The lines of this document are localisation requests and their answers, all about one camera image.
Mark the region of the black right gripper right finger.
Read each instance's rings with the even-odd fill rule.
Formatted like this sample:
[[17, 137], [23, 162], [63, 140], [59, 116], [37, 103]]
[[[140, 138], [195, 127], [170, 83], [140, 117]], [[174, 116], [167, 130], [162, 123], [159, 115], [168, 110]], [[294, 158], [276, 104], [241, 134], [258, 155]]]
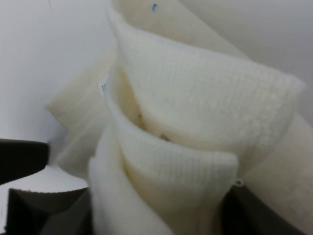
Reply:
[[302, 235], [245, 186], [233, 186], [221, 215], [223, 235]]

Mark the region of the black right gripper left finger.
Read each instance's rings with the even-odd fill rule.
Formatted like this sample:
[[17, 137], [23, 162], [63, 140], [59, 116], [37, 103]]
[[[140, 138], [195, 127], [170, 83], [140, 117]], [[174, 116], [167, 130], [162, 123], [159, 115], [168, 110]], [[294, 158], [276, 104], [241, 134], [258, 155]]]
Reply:
[[10, 189], [6, 234], [94, 234], [89, 189], [47, 193]]

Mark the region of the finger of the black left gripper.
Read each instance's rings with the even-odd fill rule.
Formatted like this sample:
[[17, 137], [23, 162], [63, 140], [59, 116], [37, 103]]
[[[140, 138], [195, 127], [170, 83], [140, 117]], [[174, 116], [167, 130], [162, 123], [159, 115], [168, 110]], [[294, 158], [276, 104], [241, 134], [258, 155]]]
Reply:
[[0, 140], [0, 183], [6, 184], [45, 169], [49, 145], [45, 142]]

